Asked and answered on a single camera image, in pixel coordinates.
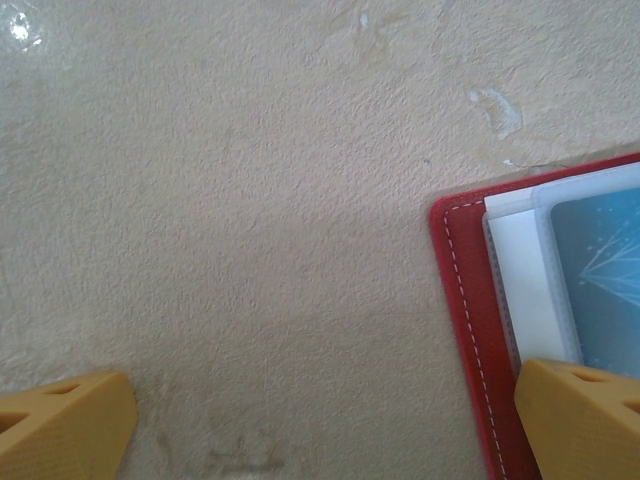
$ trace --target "textured beige wall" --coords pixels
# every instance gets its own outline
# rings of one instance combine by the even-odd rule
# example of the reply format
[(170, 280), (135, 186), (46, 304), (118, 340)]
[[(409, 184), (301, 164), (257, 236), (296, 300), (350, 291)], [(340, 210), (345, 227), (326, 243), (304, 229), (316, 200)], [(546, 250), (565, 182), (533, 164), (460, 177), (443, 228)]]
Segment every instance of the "textured beige wall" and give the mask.
[(637, 1), (31, 2), (0, 389), (128, 371), (122, 479), (485, 478), (424, 214), (632, 148)]

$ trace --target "red leather folder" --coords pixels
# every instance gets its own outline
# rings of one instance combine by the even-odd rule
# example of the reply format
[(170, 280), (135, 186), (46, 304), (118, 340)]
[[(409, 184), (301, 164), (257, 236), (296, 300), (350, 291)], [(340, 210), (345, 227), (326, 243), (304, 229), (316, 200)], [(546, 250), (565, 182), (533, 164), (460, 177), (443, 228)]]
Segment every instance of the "red leather folder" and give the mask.
[(485, 242), (484, 198), (638, 161), (635, 153), (558, 170), (447, 196), (431, 209), (431, 236), (492, 480), (539, 480), (540, 473), (513, 402), (516, 378)]

